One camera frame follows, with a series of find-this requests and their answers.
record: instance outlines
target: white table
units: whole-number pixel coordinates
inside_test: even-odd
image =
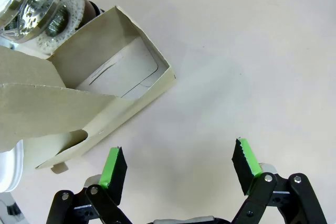
[[[134,223],[232,220],[245,199],[230,160],[238,136],[283,177],[305,173],[336,221],[336,0],[92,1],[138,22],[177,84],[69,171],[26,174],[13,194],[30,223],[45,223],[57,191],[101,173],[117,145],[129,166],[120,207]],[[283,221],[267,209],[261,223]]]

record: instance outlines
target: open box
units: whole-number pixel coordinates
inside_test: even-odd
[[[24,140],[25,168],[82,155],[174,83],[169,63],[114,7],[48,59],[1,48],[0,152]]]

